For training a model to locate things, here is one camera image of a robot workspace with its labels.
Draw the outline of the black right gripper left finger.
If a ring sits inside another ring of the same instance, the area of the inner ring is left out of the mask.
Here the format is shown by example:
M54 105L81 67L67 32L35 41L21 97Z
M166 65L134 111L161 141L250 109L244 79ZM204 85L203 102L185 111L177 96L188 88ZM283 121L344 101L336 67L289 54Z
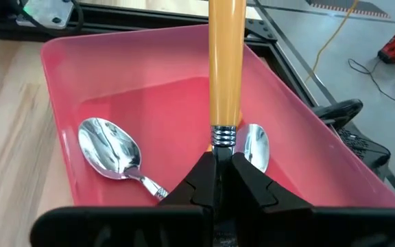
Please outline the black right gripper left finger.
M213 247L215 157L210 152L151 207L60 207L42 214L32 247Z

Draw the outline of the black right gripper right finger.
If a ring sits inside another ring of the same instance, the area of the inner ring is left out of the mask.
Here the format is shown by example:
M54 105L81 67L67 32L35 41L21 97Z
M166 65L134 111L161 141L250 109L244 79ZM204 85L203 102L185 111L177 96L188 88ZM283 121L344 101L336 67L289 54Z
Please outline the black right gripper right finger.
M241 247L395 247L395 209L318 207L232 157Z

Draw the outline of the pink translucent plastic bin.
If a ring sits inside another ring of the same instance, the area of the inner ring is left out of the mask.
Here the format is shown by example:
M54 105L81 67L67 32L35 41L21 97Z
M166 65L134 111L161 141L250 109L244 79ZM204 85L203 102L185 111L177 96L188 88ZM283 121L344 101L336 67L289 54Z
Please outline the pink translucent plastic bin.
M77 131L89 117L125 130L142 172L167 190L209 147L207 26L55 38L40 57L76 205L155 203L137 181L105 178L86 162ZM395 208L395 193L250 49L241 112L269 137L267 175L292 193L316 206Z

